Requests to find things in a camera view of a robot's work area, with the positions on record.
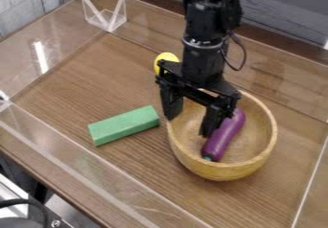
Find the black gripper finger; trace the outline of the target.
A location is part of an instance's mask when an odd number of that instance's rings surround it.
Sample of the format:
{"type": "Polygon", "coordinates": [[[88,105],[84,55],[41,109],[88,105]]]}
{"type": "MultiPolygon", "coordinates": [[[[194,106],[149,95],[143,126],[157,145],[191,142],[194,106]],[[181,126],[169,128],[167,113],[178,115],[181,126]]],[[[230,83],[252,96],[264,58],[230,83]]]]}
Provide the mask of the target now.
{"type": "Polygon", "coordinates": [[[182,91],[173,86],[161,85],[161,97],[163,114],[171,121],[181,113],[183,108],[183,94],[182,91]]]}
{"type": "Polygon", "coordinates": [[[199,135],[209,138],[214,130],[221,126],[223,120],[232,117],[232,110],[223,109],[214,104],[209,105],[201,122],[199,135]]]}

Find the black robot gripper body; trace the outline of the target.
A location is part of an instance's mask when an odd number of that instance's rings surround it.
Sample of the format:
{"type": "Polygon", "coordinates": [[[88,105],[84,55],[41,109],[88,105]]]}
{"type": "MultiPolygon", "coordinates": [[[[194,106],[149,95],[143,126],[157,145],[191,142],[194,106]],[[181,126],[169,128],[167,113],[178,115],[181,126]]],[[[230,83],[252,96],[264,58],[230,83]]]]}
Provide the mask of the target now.
{"type": "Polygon", "coordinates": [[[161,73],[157,74],[157,84],[177,87],[189,98],[205,107],[214,104],[234,110],[241,99],[241,93],[223,78],[223,68],[228,65],[228,39],[218,41],[183,41],[183,56],[178,62],[159,61],[161,73]]]}

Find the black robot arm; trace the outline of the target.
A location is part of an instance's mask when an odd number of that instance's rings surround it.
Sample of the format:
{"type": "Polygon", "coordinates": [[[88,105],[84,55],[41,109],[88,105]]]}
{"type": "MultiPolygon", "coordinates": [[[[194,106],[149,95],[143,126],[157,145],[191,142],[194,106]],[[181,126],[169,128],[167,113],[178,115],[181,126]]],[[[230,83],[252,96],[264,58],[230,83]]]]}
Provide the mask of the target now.
{"type": "Polygon", "coordinates": [[[199,134],[209,137],[233,116],[241,92],[223,78],[229,65],[228,41],[236,38],[242,8],[240,0],[183,0],[186,29],[179,62],[159,60],[163,115],[171,120],[182,112],[183,100],[205,106],[199,134]]]}

